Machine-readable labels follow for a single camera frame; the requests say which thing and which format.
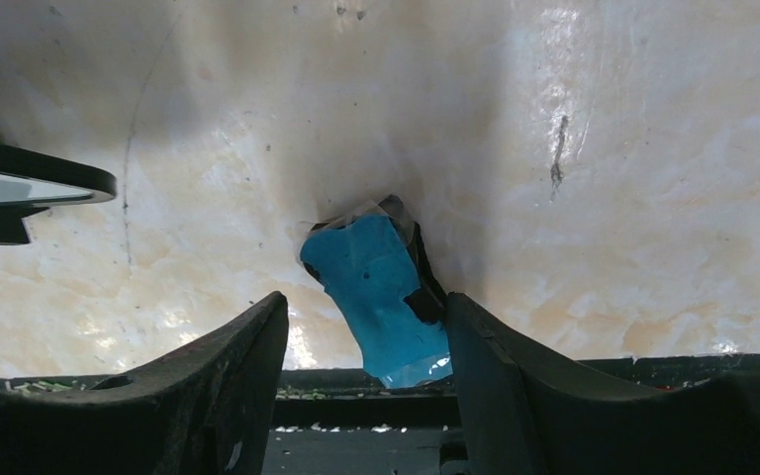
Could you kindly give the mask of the small whiteboard with stand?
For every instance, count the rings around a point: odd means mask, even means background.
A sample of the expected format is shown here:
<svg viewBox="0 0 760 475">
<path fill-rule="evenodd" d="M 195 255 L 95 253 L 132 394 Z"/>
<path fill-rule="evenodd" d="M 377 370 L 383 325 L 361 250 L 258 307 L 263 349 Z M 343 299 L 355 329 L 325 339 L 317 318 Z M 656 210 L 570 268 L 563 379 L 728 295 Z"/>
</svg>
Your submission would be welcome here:
<svg viewBox="0 0 760 475">
<path fill-rule="evenodd" d="M 0 245 L 30 243 L 29 216 L 116 196 L 116 177 L 105 170 L 0 143 Z"/>
</svg>

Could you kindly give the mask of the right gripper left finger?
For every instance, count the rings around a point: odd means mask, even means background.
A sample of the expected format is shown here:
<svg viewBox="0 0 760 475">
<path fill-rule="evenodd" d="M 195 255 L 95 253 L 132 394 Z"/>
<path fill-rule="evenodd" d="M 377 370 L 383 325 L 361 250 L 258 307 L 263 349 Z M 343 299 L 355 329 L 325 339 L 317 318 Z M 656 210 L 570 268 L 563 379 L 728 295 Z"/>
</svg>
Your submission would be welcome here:
<svg viewBox="0 0 760 475">
<path fill-rule="evenodd" d="M 90 388 L 0 390 L 0 474 L 258 474 L 288 330 L 274 292 Z"/>
</svg>

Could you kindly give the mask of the blue whiteboard eraser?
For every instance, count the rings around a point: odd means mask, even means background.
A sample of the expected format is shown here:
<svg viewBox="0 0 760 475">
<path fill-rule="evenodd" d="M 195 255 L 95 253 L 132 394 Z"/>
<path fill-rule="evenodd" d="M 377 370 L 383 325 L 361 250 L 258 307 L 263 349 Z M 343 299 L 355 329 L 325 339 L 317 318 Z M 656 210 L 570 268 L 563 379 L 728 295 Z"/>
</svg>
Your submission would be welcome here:
<svg viewBox="0 0 760 475">
<path fill-rule="evenodd" d="M 344 316 L 364 371 L 384 387 L 452 374 L 447 294 L 431 270 L 421 226 L 398 196 L 315 224 L 298 259 Z"/>
</svg>

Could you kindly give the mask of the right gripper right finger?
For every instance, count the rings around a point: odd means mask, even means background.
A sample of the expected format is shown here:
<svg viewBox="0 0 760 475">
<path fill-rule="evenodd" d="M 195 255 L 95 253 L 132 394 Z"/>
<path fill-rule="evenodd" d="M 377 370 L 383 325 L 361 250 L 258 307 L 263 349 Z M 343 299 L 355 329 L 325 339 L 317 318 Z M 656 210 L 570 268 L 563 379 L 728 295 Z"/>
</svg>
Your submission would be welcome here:
<svg viewBox="0 0 760 475">
<path fill-rule="evenodd" d="M 591 368 L 448 297 L 445 328 L 476 474 L 760 474 L 760 373 L 673 391 Z"/>
</svg>

